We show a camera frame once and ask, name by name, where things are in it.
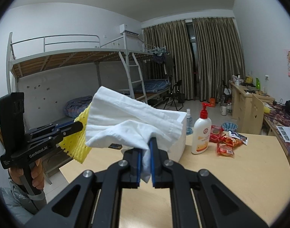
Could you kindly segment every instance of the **yellow sponge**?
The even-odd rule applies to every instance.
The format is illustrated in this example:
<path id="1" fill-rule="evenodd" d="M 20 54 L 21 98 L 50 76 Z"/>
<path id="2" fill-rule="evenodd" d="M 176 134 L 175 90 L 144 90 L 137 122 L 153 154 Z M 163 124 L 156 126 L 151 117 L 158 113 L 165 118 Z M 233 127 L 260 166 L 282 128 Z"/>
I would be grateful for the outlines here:
<path id="1" fill-rule="evenodd" d="M 81 164 L 91 150 L 91 147 L 85 145 L 85 129 L 90 106 L 91 104 L 74 120 L 75 122 L 80 121 L 83 124 L 83 129 L 80 132 L 65 137 L 64 140 L 59 143 L 65 153 Z"/>

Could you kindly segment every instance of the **red snack package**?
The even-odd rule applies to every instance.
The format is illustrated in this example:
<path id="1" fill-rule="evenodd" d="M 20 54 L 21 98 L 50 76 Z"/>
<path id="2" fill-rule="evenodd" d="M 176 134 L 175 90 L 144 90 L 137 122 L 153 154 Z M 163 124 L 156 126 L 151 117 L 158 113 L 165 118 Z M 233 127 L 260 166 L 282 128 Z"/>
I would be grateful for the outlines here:
<path id="1" fill-rule="evenodd" d="M 217 144 L 217 154 L 227 157 L 233 157 L 235 155 L 234 150 L 231 146 L 220 145 L 220 143 Z"/>
<path id="2" fill-rule="evenodd" d="M 222 136 L 220 138 L 220 141 L 224 142 L 225 144 L 227 144 L 228 146 L 231 146 L 231 147 L 236 147 L 236 146 L 243 144 L 243 141 L 236 139 L 236 138 L 232 138 L 228 135 Z"/>
<path id="3" fill-rule="evenodd" d="M 212 125 L 210 130 L 209 141 L 214 143 L 220 142 L 220 138 L 222 136 L 223 131 L 224 131 L 223 128 Z"/>

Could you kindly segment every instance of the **bed frame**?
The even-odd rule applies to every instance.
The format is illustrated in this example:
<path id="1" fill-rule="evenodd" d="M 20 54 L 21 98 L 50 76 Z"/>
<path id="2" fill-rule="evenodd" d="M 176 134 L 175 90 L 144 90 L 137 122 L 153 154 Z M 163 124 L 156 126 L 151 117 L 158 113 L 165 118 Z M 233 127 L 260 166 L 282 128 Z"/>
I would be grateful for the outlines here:
<path id="1" fill-rule="evenodd" d="M 89 41 L 57 41 L 52 43 L 47 43 L 46 39 L 50 38 L 63 38 L 68 39 L 70 36 L 88 36 L 93 40 Z M 103 62 L 110 61 L 121 61 L 128 79 L 128 89 L 117 90 L 119 92 L 129 92 L 129 96 L 135 99 L 135 94 L 133 92 L 133 84 L 141 83 L 143 89 L 143 95 L 136 98 L 137 100 L 141 100 L 147 103 L 148 98 L 152 98 L 152 95 L 146 95 L 144 88 L 144 81 L 142 76 L 142 71 L 138 61 L 149 60 L 152 58 L 153 53 L 149 52 L 145 48 L 145 44 L 143 44 L 143 51 L 135 51 L 127 48 L 127 34 L 124 32 L 122 36 L 101 45 L 100 37 L 98 35 L 89 35 L 89 34 L 63 34 L 63 35 L 51 35 L 51 36 L 43 36 L 36 37 L 31 39 L 25 39 L 18 42 L 12 42 L 12 32 L 9 34 L 8 46 L 7 46 L 7 56 L 6 56 L 6 80 L 7 80 L 7 90 L 8 93 L 11 93 L 10 86 L 10 75 L 9 72 L 12 73 L 14 78 L 16 79 L 16 83 L 20 78 L 39 73 L 42 71 L 83 64 L 83 63 L 95 63 L 97 69 L 97 79 L 99 86 L 101 86 L 101 77 L 99 65 Z M 21 44 L 27 41 L 33 41 L 37 39 L 43 40 L 43 52 L 38 54 L 29 55 L 22 58 L 16 58 L 13 50 L 13 46 L 17 44 Z M 123 39 L 124 41 L 124 49 L 117 48 L 107 48 L 107 46 L 111 45 L 119 45 L 118 41 Z M 47 45 L 53 44 L 66 44 L 66 43 L 80 43 L 80 42 L 89 42 L 96 43 L 96 46 L 93 48 L 70 48 L 70 49 L 62 49 L 62 50 L 54 50 L 54 51 L 46 51 Z M 139 80 L 131 81 L 130 76 L 130 68 L 137 67 L 139 72 Z"/>

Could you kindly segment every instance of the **water bottle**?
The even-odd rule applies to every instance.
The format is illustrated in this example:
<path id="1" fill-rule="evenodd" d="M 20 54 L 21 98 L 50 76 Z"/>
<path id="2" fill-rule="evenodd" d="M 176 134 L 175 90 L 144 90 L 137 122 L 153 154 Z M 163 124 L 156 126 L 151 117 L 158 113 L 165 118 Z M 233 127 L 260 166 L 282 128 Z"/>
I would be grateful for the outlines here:
<path id="1" fill-rule="evenodd" d="M 187 124 L 186 124 L 186 135 L 191 135 L 194 131 L 192 128 L 194 127 L 192 123 L 192 117 L 190 116 L 190 109 L 187 109 Z"/>

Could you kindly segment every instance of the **white thermos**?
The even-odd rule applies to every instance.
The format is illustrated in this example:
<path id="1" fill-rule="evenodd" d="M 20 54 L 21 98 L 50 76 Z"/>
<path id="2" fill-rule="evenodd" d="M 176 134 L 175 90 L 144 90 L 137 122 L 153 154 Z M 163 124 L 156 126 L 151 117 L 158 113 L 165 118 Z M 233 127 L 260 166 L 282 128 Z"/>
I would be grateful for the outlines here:
<path id="1" fill-rule="evenodd" d="M 221 106 L 221 115 L 226 116 L 227 115 L 227 104 L 223 103 Z"/>

